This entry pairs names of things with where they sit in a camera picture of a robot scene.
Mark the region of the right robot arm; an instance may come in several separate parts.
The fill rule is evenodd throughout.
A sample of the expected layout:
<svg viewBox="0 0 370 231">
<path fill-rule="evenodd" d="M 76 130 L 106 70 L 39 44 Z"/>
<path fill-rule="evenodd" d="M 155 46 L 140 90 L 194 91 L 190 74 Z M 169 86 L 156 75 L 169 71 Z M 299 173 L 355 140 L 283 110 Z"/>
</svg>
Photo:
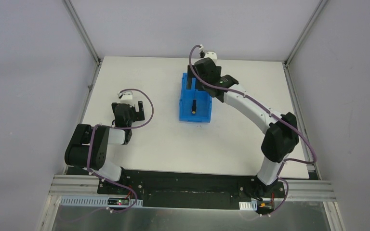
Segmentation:
<svg viewBox="0 0 370 231">
<path fill-rule="evenodd" d="M 261 144 L 264 159 L 251 188 L 256 195 L 268 192 L 278 181 L 282 162 L 299 143 L 296 116 L 291 112 L 281 114 L 250 97 L 231 75 L 222 76 L 211 58 L 189 64 L 188 70 L 205 92 L 238 110 L 264 134 Z"/>
</svg>

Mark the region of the black yellow-capped screwdriver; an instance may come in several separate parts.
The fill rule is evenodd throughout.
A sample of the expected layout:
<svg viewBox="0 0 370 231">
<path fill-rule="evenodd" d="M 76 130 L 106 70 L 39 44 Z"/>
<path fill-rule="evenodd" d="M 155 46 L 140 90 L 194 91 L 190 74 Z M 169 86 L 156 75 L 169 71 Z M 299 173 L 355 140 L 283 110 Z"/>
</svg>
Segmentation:
<svg viewBox="0 0 370 231">
<path fill-rule="evenodd" d="M 195 114 L 195 113 L 196 113 L 196 111 L 197 111 L 197 100 L 196 100 L 196 99 L 194 99 L 194 100 L 192 101 L 191 113 L 192 113 L 192 114 Z"/>
</svg>

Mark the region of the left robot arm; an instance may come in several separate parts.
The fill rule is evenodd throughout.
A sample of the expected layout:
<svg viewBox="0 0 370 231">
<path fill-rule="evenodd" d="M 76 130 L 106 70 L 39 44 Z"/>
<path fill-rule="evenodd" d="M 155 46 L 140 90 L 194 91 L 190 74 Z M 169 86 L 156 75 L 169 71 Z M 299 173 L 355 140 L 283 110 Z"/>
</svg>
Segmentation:
<svg viewBox="0 0 370 231">
<path fill-rule="evenodd" d="M 68 166 L 92 170 L 94 173 L 114 182 L 119 181 L 123 167 L 112 163 L 107 158 L 110 145 L 126 145 L 132 137 L 132 124 L 145 120 L 143 102 L 135 105 L 112 103 L 117 129 L 99 125 L 97 128 L 89 124 L 77 124 L 72 138 L 65 151 L 65 163 Z"/>
</svg>

